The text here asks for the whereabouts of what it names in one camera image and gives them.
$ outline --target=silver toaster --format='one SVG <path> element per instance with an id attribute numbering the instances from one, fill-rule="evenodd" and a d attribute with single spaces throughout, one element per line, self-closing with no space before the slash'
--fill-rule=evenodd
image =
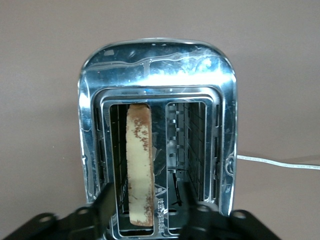
<path id="1" fill-rule="evenodd" d="M 137 103 L 151 109 L 153 226 L 129 221 L 126 116 Z M 106 45 L 81 69 L 78 111 L 86 198 L 91 203 L 114 184 L 116 211 L 107 231 L 115 239 L 177 238 L 188 220 L 188 191 L 230 214 L 237 86 L 229 60 L 216 47 L 168 38 Z"/>

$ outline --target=bread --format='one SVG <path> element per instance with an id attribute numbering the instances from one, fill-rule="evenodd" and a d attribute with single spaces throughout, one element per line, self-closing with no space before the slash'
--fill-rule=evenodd
<path id="1" fill-rule="evenodd" d="M 129 218 L 136 226 L 154 225 L 154 168 L 151 110 L 131 104 L 126 117 Z"/>

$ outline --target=shiny metal surface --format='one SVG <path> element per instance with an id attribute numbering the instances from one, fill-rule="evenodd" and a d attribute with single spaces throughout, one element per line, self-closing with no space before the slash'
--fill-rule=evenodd
<path id="1" fill-rule="evenodd" d="M 133 230 L 145 231 L 148 238 L 174 238 L 188 210 L 182 204 L 171 211 L 179 182 L 191 181 L 199 201 L 217 205 L 223 215 L 230 213 L 237 92 L 235 73 L 222 52 L 204 42 L 166 38 L 110 44 L 86 61 L 78 91 L 87 201 L 96 199 L 106 183 L 115 182 L 118 207 L 112 233 L 116 238 L 132 238 Z M 122 136 L 132 103 L 147 103 L 152 112 L 156 199 L 155 225 L 150 229 L 133 229 L 125 207 Z M 179 191 L 183 198 L 183 188 Z"/>

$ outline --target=beige table surface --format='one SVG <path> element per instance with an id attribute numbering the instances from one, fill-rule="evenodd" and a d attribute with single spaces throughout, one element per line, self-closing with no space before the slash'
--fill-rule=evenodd
<path id="1" fill-rule="evenodd" d="M 77 81 L 107 43 L 216 45 L 238 81 L 238 151 L 320 164 L 320 1 L 0 0 L 0 238 L 85 203 Z M 284 240 L 320 239 L 320 171 L 238 161 L 236 209 Z"/>

